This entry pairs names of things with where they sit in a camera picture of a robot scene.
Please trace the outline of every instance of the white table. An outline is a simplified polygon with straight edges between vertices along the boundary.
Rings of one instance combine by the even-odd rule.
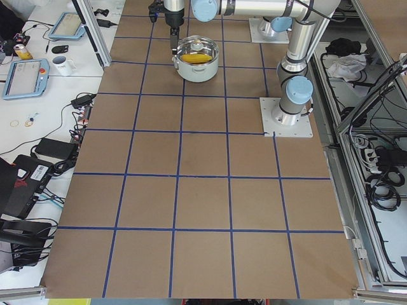
[[[63,76],[51,76],[48,80],[47,88],[41,97],[7,101],[0,99],[0,153],[13,149],[19,143],[43,137],[58,127],[61,109],[74,99],[79,92],[96,93],[100,81],[101,78],[99,77],[65,78]],[[0,90],[3,90],[3,87],[4,84],[0,83]],[[70,141],[71,137],[68,130],[74,126],[74,118],[71,115],[73,110],[73,107],[65,108],[62,127],[57,132],[51,134],[49,138],[64,142]],[[39,116],[36,117],[34,124],[31,127],[25,127],[24,122],[28,116],[36,112],[39,113]],[[10,122],[13,120],[19,121],[18,126],[10,126]],[[4,154],[1,157],[11,163],[19,154],[29,155],[30,148],[38,142],[23,145],[16,151]],[[59,196],[65,197],[72,173],[73,170],[71,169],[60,177],[52,178],[47,187]],[[46,217],[58,221],[61,211],[53,203],[36,203],[27,218]],[[11,219],[11,217],[6,215],[3,215],[2,218]],[[7,271],[0,274],[0,290],[38,286],[44,273],[45,265],[46,259],[38,263],[37,266],[24,267],[20,272]]]
[[[32,12],[29,20],[36,20],[40,22],[45,22],[48,24],[54,24],[61,13],[65,11],[72,11],[67,7],[69,0],[51,0],[46,6],[37,6]],[[106,1],[106,0],[92,0],[91,4],[93,9],[97,8],[108,9],[109,15],[107,17],[103,15],[97,15],[96,18],[110,20],[116,24],[120,21],[120,11],[117,9],[122,6],[124,0]],[[27,22],[23,28],[23,31],[32,27],[35,22]],[[99,76],[103,75],[103,69],[99,65],[95,52],[93,51],[92,45],[90,43],[89,37],[85,34],[81,39],[77,41],[56,41],[50,42],[48,47],[48,52],[45,52],[48,41],[43,39],[43,34],[47,30],[44,25],[38,25],[37,27],[28,30],[27,35],[29,35],[30,41],[27,44],[27,49],[30,51],[34,58],[45,58],[50,63],[50,75],[59,76],[59,72],[52,64],[52,59],[59,54],[53,54],[51,49],[54,46],[59,46],[62,44],[69,45],[69,51],[63,56],[70,58],[75,63],[77,69],[74,71],[72,76]],[[101,27],[100,28],[103,38],[106,42],[107,48],[110,50],[113,44],[114,35],[116,34],[117,26],[112,26],[110,28]],[[11,57],[6,57],[4,62],[9,62]],[[6,79],[10,64],[0,65],[0,79]]]
[[[37,20],[54,24],[60,14],[64,11],[70,11],[67,8],[69,0],[51,0],[47,6],[37,7],[31,14],[30,20]],[[121,11],[125,0],[91,0],[93,9],[108,9],[110,11],[107,17],[98,15],[97,18],[104,18],[116,24],[119,23]],[[24,29],[31,27],[33,22],[27,22]],[[114,35],[117,27],[101,28],[102,35],[105,39],[108,49],[111,49]],[[103,70],[95,56],[92,45],[87,35],[84,35],[78,41],[57,41],[51,42],[48,53],[45,53],[48,41],[42,38],[45,27],[37,26],[29,30],[28,35],[31,39],[27,48],[34,58],[46,58],[50,62],[50,78],[47,83],[44,94],[40,97],[21,98],[16,100],[0,99],[0,153],[9,151],[22,142],[44,137],[60,124],[61,109],[74,99],[80,92],[97,93],[102,80]],[[66,57],[74,60],[78,67],[74,74],[69,77],[60,76],[52,67],[52,58],[57,56],[51,52],[56,45],[68,44],[69,51]],[[8,62],[11,57],[6,57],[4,62]],[[0,66],[0,80],[5,80],[8,74],[10,64]],[[4,83],[0,83],[0,92],[3,91]],[[72,107],[65,108],[63,112],[63,125],[48,138],[69,142],[71,137],[69,129],[74,126],[72,116]],[[31,127],[25,127],[25,121],[33,114],[38,113],[35,117],[34,124]],[[18,121],[18,126],[12,127],[12,121]],[[4,154],[1,157],[11,163],[19,154],[28,155],[33,142],[19,147],[13,152]],[[57,160],[46,158],[43,159],[51,162]],[[71,181],[73,170],[69,170],[60,177],[54,177],[48,183],[48,188],[59,196],[65,197]],[[59,221],[61,209],[53,203],[37,203],[30,212],[28,218],[46,217]],[[19,272],[7,271],[0,274],[0,290],[14,288],[37,287],[40,284],[42,275],[46,266],[46,259],[34,267],[24,267]]]

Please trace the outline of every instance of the power adapter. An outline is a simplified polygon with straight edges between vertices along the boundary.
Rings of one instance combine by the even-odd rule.
[[[36,153],[61,160],[72,159],[72,157],[76,155],[77,150],[77,144],[47,138],[42,138],[39,144],[35,147]]]
[[[79,109],[83,106],[88,106],[93,102],[93,99],[96,97],[96,94],[86,94],[81,97],[77,97],[71,100],[72,107]]]

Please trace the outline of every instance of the mug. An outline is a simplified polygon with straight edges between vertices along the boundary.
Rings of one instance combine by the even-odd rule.
[[[70,76],[76,70],[73,60],[65,56],[54,57],[52,63],[62,76]]]

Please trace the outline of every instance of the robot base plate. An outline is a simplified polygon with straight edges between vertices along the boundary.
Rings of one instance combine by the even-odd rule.
[[[276,33],[274,37],[265,37],[259,33],[258,27],[261,19],[249,18],[250,35],[252,43],[289,43],[287,32]]]
[[[312,129],[308,116],[302,116],[294,126],[284,126],[272,118],[272,109],[280,102],[280,98],[260,98],[261,118],[265,137],[312,138]]]

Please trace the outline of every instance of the blue cap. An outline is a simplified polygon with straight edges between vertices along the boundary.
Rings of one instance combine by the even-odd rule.
[[[274,18],[271,22],[273,31],[278,33],[288,30],[291,24],[293,24],[293,20],[291,17],[277,17]]]
[[[202,22],[211,21],[217,14],[216,0],[192,0],[192,12]]]
[[[312,95],[314,87],[304,76],[295,76],[288,81],[286,92],[291,102],[297,105],[307,103]]]

